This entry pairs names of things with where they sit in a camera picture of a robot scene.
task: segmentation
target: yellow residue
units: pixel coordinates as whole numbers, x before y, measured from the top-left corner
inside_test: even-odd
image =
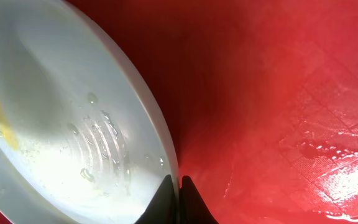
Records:
[[[0,130],[8,145],[11,146],[13,150],[15,151],[18,150],[19,142],[17,141],[15,134],[9,125],[7,117],[2,110],[1,104],[0,104]]]

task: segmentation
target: white bowl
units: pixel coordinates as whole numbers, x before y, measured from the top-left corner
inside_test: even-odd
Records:
[[[166,175],[177,191],[165,120],[114,41],[61,1],[0,0],[0,9],[64,107],[53,134],[29,134],[1,100],[12,126],[0,124],[0,211],[13,223],[134,223]]]

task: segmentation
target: red tabletop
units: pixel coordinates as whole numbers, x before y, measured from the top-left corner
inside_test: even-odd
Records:
[[[358,218],[358,0],[70,2],[142,74],[220,223]]]

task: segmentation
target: red surface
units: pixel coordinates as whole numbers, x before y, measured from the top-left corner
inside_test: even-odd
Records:
[[[358,0],[70,2],[138,68],[220,223],[358,217]]]

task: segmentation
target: black object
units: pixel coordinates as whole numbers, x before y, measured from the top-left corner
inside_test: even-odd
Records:
[[[179,214],[171,175],[165,176],[149,206],[135,224],[218,224],[205,205],[190,177],[182,178]]]

